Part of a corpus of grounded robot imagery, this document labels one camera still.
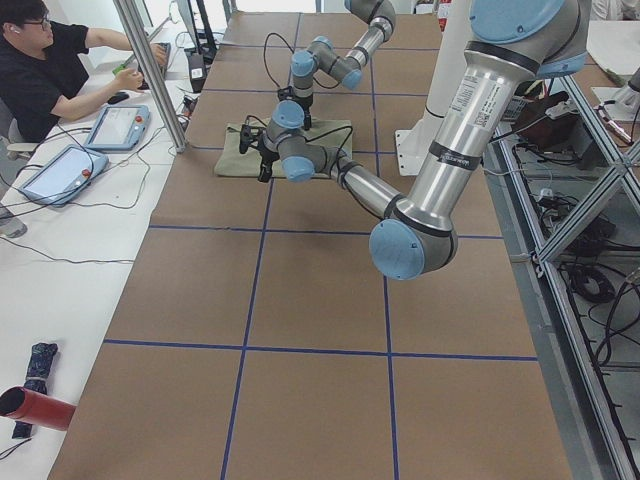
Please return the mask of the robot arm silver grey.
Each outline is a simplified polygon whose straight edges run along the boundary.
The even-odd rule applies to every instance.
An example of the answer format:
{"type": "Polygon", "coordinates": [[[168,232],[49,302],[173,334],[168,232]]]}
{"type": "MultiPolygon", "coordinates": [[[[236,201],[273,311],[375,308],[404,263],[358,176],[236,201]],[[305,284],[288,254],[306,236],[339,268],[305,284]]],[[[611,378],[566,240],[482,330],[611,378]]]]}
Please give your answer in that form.
{"type": "Polygon", "coordinates": [[[366,25],[366,31],[346,51],[336,48],[327,36],[317,36],[305,49],[291,56],[291,85],[280,99],[292,100],[303,112],[303,129],[312,126],[310,109],[314,101],[314,81],[318,71],[338,86],[355,90],[374,52],[389,41],[396,27],[396,11],[391,1],[345,1],[345,8],[366,25]]]}
{"type": "Polygon", "coordinates": [[[579,71],[586,59],[591,5],[587,1],[473,1],[463,10],[470,33],[463,47],[466,68],[443,122],[429,144],[419,174],[402,194],[339,147],[314,144],[303,131],[317,72],[356,87],[373,53],[394,33],[396,15],[388,1],[350,1],[348,10],[367,32],[345,56],[319,36],[291,59],[292,95],[281,100],[268,125],[241,130],[240,150],[255,148],[259,178],[274,163],[286,178],[315,175],[334,179],[379,220],[369,238],[376,268],[410,280],[447,265],[457,250],[452,211],[478,167],[516,89],[535,79],[579,71]]]}

